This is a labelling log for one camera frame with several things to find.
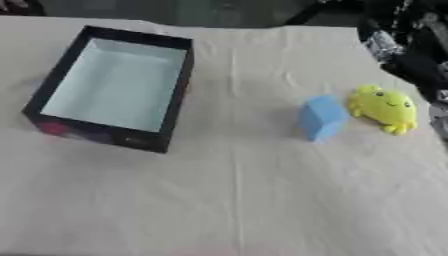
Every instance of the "stuffed animal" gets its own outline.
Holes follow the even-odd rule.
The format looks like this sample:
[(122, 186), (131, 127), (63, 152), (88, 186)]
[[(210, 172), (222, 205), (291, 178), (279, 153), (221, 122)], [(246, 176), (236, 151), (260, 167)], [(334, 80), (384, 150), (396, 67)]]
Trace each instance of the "stuffed animal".
[(383, 130), (395, 135), (417, 128), (417, 108), (412, 100), (399, 91), (383, 90), (376, 85), (359, 87), (350, 96), (350, 112), (383, 124)]

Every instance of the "open box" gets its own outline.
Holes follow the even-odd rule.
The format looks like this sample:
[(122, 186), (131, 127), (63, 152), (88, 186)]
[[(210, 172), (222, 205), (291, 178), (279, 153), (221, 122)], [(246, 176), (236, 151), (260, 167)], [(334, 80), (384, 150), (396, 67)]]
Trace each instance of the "open box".
[(192, 40), (85, 27), (23, 113), (43, 132), (165, 153)]

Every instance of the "table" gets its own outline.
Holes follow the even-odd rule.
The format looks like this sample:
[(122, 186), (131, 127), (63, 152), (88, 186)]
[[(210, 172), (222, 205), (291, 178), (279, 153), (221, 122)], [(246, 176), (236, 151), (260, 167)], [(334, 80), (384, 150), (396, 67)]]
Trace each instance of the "table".
[[(20, 115), (86, 24), (196, 40), (169, 154), (43, 135)], [(448, 253), (447, 153), (428, 105), (354, 29), (0, 17), (0, 35), (0, 255)], [(364, 83), (407, 91), (420, 128), (394, 137), (352, 119), (301, 139), (300, 104)]]

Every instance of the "blue cube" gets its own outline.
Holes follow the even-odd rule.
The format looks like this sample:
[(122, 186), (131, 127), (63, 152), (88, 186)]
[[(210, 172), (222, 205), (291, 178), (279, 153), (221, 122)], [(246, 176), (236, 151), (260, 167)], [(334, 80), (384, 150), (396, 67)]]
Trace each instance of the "blue cube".
[(330, 95), (311, 99), (302, 107), (299, 125), (310, 140), (328, 138), (340, 130), (349, 119), (344, 106)]

